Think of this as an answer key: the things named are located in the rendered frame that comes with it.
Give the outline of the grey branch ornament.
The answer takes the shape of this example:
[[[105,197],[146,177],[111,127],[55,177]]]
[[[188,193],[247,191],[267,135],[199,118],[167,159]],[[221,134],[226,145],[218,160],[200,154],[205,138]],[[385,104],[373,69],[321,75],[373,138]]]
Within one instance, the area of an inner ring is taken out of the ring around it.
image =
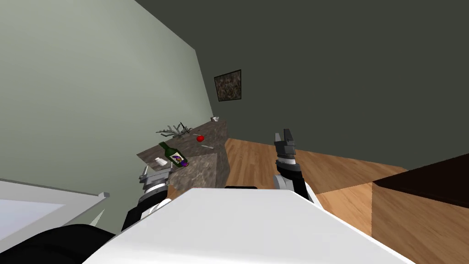
[[[167,126],[167,129],[156,131],[155,133],[160,134],[163,137],[181,138],[191,132],[192,128],[184,126],[181,122],[177,126]]]

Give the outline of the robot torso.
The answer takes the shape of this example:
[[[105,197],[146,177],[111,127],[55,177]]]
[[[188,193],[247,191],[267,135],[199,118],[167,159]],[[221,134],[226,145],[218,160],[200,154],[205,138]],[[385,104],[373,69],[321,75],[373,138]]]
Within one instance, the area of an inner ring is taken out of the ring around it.
[[[193,188],[83,264],[415,264],[289,190]]]

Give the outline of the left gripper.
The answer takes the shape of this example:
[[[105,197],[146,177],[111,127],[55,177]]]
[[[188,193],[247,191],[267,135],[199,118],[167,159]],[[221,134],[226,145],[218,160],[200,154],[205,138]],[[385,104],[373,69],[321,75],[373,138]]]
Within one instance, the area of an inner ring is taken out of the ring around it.
[[[171,172],[173,172],[173,163],[170,164],[168,169],[148,172],[149,166],[146,166],[143,175],[139,177],[139,182],[145,186],[151,185],[153,182],[163,181],[166,182]]]

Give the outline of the wooden cabinet with dark top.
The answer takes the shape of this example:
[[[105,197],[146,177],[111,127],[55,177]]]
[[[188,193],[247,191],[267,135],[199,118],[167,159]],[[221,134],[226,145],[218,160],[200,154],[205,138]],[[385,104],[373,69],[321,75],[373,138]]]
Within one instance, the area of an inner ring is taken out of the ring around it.
[[[310,178],[325,208],[416,264],[469,264],[469,154],[410,171],[328,156]]]

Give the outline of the dark framed wall picture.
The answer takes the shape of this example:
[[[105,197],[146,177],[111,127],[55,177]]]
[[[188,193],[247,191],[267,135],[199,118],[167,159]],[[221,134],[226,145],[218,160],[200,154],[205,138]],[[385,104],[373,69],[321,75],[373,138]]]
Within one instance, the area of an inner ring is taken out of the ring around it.
[[[214,77],[219,102],[242,98],[241,69]]]

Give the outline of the green wine bottle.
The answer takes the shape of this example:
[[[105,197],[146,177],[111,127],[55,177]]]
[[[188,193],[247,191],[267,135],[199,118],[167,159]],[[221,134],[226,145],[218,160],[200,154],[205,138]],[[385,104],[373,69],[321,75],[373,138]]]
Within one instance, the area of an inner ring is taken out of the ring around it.
[[[168,158],[168,160],[176,167],[182,168],[189,165],[188,159],[179,150],[170,147],[163,141],[159,143],[159,146],[163,148],[165,157]]]

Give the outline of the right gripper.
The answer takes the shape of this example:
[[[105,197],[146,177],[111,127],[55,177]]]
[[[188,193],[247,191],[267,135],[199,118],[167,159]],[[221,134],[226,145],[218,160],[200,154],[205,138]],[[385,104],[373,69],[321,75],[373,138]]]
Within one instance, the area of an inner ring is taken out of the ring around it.
[[[275,133],[274,145],[278,158],[295,159],[295,142],[290,129],[283,130],[283,138],[279,133]]]

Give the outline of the brown marble counter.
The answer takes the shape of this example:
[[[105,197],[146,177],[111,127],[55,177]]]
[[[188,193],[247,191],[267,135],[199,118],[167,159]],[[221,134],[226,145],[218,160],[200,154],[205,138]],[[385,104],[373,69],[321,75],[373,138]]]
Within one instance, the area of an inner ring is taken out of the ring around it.
[[[196,137],[205,139],[198,142]],[[224,145],[228,140],[227,121],[209,121],[193,128],[188,135],[166,140],[188,158],[188,167],[174,168],[169,175],[169,184],[180,193],[194,187],[224,188],[230,173],[230,166]],[[204,148],[201,145],[214,147]]]

